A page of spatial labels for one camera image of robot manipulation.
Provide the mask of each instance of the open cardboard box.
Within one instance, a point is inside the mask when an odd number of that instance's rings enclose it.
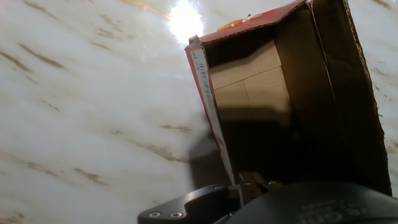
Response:
[[[377,105],[345,0],[295,1],[185,49],[232,182],[337,180],[391,195]]]

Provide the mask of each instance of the black plastic part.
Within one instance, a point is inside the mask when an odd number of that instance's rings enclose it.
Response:
[[[237,211],[226,224],[359,222],[398,222],[398,200],[355,184],[299,183],[258,197]]]
[[[239,184],[239,198],[241,207],[262,195],[256,179],[251,172],[241,172],[239,174],[241,183]]]
[[[231,211],[229,189],[209,185],[139,214],[138,224],[214,223]]]

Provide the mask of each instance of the screw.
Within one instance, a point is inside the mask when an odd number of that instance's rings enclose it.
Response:
[[[149,214],[149,217],[156,218],[156,217],[159,217],[160,215],[161,215],[160,212],[152,212],[151,214]]]
[[[174,213],[170,214],[170,217],[179,218],[179,217],[182,217],[182,213],[181,212],[174,212]]]

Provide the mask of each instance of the label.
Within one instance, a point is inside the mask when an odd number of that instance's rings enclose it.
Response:
[[[211,93],[211,86],[209,81],[209,72],[206,63],[205,54],[203,50],[193,50],[191,51],[191,56],[193,59],[193,64],[195,66],[195,71],[198,77],[198,83],[200,87],[200,94],[203,97],[203,101],[205,104],[207,116],[209,118],[209,122],[213,133],[216,138],[216,142],[218,148],[221,151],[221,157],[224,162],[225,169],[231,179],[232,183],[235,183],[234,174],[232,172],[231,162],[229,161],[228,151],[226,150],[225,141],[223,133],[221,132],[220,121],[218,120],[217,110],[215,101],[213,98],[213,94]]]

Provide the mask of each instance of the marble surface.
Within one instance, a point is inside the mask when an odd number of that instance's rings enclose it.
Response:
[[[183,48],[288,2],[1,0],[0,223],[135,223],[225,181]],[[398,195],[398,2],[349,3]]]

